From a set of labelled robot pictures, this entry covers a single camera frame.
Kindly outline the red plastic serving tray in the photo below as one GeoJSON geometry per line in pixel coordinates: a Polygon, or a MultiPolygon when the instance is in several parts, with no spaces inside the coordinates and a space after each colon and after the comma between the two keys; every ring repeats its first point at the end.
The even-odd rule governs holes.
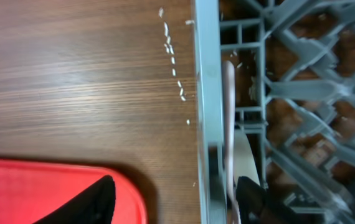
{"type": "Polygon", "coordinates": [[[147,224],[136,186],[116,170],[49,162],[0,159],[0,223],[34,223],[109,175],[116,186],[113,223],[147,224]]]}

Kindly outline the white plastic fork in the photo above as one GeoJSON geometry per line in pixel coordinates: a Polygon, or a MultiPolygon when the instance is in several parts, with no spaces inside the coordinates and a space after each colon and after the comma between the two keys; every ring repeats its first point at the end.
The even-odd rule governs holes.
{"type": "Polygon", "coordinates": [[[235,67],[232,62],[222,63],[222,90],[224,107],[224,149],[226,190],[232,206],[232,223],[239,224],[240,212],[234,191],[234,125],[235,125],[235,67]]]}

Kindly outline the grey dishwasher rack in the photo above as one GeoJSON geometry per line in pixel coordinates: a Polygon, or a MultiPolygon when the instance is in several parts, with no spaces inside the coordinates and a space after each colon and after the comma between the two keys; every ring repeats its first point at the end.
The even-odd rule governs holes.
{"type": "Polygon", "coordinates": [[[222,63],[235,67],[234,191],[293,223],[355,223],[355,1],[195,1],[203,223],[232,223],[222,63]]]}

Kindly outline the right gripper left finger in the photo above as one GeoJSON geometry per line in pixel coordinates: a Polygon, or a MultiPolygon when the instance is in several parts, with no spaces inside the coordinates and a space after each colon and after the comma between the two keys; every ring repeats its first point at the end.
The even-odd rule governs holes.
{"type": "Polygon", "coordinates": [[[115,181],[105,175],[35,224],[111,224],[115,204],[115,181]]]}

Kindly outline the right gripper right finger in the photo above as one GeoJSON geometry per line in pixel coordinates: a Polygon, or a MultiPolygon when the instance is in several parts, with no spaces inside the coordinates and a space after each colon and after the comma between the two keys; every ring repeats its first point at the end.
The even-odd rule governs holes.
{"type": "Polygon", "coordinates": [[[238,178],[236,201],[241,221],[249,222],[249,214],[258,218],[259,223],[293,223],[293,211],[274,201],[268,193],[249,177],[238,178]]]}

